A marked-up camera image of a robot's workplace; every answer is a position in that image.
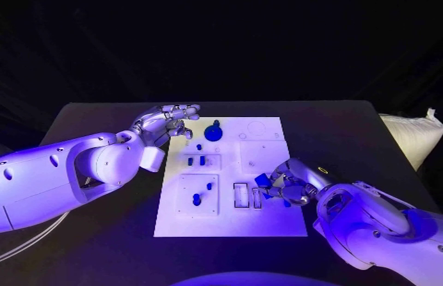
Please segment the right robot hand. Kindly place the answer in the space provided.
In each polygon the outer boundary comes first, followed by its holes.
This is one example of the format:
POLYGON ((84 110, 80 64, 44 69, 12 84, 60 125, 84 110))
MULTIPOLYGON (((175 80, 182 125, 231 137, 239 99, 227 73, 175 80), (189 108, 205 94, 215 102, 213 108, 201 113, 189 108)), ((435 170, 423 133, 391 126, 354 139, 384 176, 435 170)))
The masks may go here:
POLYGON ((321 192, 340 179, 316 163, 290 158, 270 175, 256 177, 259 191, 269 198, 282 198, 286 206, 305 206, 319 199, 321 192))

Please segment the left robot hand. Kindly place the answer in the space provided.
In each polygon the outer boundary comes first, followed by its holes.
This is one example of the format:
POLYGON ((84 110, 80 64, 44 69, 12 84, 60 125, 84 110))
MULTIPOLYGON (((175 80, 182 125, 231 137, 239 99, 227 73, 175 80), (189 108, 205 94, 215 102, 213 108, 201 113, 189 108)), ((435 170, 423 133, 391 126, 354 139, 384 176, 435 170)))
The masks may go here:
POLYGON ((162 147, 176 136, 192 139, 194 132, 184 120, 198 120, 200 110, 198 104, 155 106, 138 116, 130 131, 139 135, 149 147, 162 147))

